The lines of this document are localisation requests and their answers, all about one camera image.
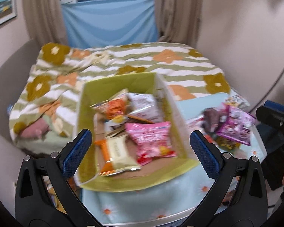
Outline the purple snack bag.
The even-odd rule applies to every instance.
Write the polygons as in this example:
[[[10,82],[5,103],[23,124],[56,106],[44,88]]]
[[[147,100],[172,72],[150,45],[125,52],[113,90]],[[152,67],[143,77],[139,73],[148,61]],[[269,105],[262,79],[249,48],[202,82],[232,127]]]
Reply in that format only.
[[[256,119],[243,110],[230,106],[225,122],[218,128],[216,135],[238,142],[244,145],[250,145],[251,128]]]

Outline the grey upholstered headboard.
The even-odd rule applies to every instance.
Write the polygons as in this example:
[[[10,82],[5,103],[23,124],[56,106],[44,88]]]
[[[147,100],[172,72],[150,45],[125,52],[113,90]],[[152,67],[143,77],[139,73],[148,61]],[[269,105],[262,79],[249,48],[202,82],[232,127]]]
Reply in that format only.
[[[36,41],[29,40],[0,67],[0,135],[8,142],[12,140],[9,134],[7,108],[18,100],[39,51],[40,47]]]

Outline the white purple snack packet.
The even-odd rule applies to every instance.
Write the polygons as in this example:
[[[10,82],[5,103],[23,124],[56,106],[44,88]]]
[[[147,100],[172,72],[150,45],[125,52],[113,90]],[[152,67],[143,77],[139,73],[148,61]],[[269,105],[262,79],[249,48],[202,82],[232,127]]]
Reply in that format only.
[[[164,121],[152,94],[128,93],[131,110],[127,116],[139,121],[160,123]]]

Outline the dark purple snack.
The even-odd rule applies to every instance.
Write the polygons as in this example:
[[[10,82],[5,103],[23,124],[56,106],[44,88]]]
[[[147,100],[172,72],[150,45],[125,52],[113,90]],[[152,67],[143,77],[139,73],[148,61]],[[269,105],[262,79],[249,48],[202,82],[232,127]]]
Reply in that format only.
[[[215,133],[216,130],[225,122],[228,110],[208,108],[203,110],[203,124],[206,133]]]

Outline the pink strawberry snack bag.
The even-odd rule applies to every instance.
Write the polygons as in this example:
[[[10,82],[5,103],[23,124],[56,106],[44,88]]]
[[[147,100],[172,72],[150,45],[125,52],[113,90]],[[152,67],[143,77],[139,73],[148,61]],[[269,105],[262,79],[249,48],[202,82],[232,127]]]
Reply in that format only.
[[[155,124],[125,124],[127,134],[137,145],[137,162],[144,166],[153,159],[177,156],[170,143],[171,122]]]

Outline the light blue window cloth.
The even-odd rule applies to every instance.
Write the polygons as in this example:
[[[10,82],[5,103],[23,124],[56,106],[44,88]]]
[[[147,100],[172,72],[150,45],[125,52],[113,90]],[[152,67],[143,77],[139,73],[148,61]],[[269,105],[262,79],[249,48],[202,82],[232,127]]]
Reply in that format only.
[[[75,48],[158,40],[154,0],[96,0],[63,4],[68,43]]]

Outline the beige curtain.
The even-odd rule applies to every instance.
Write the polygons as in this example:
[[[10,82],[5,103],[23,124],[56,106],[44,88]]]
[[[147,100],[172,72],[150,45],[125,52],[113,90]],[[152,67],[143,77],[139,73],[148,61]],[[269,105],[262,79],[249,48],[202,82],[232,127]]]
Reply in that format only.
[[[40,47],[68,44],[60,0],[22,0],[22,5],[29,36]]]
[[[203,0],[155,0],[155,21],[160,42],[196,47]]]

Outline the beige right curtain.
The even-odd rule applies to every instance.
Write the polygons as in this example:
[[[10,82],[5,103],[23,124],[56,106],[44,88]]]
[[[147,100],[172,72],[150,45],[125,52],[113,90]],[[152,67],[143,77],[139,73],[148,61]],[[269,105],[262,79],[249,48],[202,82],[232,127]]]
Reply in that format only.
[[[155,21],[160,42],[196,47],[203,0],[155,0]]]

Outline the beige left curtain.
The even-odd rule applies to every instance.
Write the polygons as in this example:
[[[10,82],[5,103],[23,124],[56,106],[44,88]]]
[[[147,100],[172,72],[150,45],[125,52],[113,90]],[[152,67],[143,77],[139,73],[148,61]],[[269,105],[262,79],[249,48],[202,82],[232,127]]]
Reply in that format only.
[[[60,0],[22,0],[22,5],[29,36],[40,47],[68,44]]]

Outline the pink pillow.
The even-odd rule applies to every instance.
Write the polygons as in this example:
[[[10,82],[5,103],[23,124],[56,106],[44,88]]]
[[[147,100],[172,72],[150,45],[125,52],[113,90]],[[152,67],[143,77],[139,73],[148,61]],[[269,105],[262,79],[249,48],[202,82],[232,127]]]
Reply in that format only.
[[[26,139],[41,138],[48,130],[48,123],[43,118],[39,118],[37,121],[26,127],[20,133],[20,137]]]

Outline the cream orange snack packet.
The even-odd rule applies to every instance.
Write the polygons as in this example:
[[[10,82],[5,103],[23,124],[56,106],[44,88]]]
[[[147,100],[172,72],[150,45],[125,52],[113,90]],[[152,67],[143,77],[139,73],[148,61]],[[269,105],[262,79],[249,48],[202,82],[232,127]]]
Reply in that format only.
[[[95,142],[100,147],[105,161],[104,166],[100,170],[100,175],[111,176],[125,171],[141,169],[141,165],[130,156],[126,141],[127,135],[122,135]]]

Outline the daisy print blue tablecloth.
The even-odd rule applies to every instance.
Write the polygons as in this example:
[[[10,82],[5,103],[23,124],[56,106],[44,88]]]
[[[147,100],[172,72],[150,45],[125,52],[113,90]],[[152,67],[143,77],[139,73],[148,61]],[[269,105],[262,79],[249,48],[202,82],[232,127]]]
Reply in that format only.
[[[226,93],[183,100],[177,103],[186,120],[205,108],[218,107],[228,98]],[[259,132],[254,127],[251,145],[241,145],[236,158],[267,156]],[[199,164],[187,173],[158,186],[123,193],[95,192],[83,189],[82,203],[105,226],[158,226],[188,217],[214,183]]]

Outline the green cardboard storage box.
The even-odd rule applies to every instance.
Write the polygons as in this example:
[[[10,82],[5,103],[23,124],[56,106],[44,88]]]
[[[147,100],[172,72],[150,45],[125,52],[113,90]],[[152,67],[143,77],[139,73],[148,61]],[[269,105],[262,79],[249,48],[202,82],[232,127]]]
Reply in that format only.
[[[198,164],[189,130],[163,78],[125,74],[86,82],[77,129],[92,144],[75,173],[91,191],[129,192],[170,181]]]

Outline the floral striped bed blanket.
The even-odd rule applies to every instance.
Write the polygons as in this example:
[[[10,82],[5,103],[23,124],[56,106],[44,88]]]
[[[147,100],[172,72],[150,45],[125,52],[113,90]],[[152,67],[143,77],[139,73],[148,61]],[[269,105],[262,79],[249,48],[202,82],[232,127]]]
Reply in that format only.
[[[41,117],[50,123],[50,139],[70,138],[85,82],[142,72],[161,74],[177,100],[231,90],[223,70],[185,44],[142,43],[78,49],[48,43],[41,48],[25,88],[11,110],[9,131],[13,143],[21,147],[20,133]]]

